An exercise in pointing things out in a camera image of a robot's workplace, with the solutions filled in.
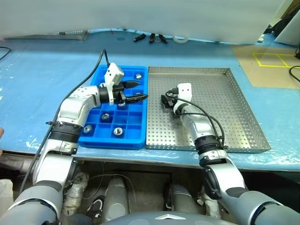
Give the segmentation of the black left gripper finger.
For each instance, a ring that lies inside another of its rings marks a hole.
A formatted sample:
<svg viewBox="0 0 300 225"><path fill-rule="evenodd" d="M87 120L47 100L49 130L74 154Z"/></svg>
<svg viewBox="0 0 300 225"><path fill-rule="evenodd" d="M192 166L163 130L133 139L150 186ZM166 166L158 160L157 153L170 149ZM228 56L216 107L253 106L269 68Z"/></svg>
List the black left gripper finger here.
<svg viewBox="0 0 300 225"><path fill-rule="evenodd" d="M133 95L133 96L126 97L125 98L125 103L126 104L138 103L138 102L141 102L141 101L143 101L147 98L148 98L148 95L146 95L146 94L136 94L136 95Z"/></svg>
<svg viewBox="0 0 300 225"><path fill-rule="evenodd" d="M134 88L134 87L140 85L140 83L137 81L131 80L131 81L123 81L122 85L125 89L131 89L131 88Z"/></svg>

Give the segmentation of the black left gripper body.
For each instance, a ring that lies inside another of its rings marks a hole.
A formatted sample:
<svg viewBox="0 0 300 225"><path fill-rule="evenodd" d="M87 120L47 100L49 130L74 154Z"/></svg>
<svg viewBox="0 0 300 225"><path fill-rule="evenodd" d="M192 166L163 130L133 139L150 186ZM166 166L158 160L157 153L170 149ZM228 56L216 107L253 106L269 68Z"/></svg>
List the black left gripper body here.
<svg viewBox="0 0 300 225"><path fill-rule="evenodd" d="M123 93L124 89L123 84L113 85L113 100L115 104L125 103L126 96Z"/></svg>

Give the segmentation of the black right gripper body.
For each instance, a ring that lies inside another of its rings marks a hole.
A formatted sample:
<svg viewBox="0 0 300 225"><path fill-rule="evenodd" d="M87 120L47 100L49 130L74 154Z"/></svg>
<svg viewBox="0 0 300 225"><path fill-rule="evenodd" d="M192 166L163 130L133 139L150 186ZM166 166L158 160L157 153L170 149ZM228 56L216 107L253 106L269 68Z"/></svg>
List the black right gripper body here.
<svg viewBox="0 0 300 225"><path fill-rule="evenodd" d="M161 95L161 103L165 109L173 109L175 104L177 103L176 98L177 95L172 92L167 92L164 95Z"/></svg>

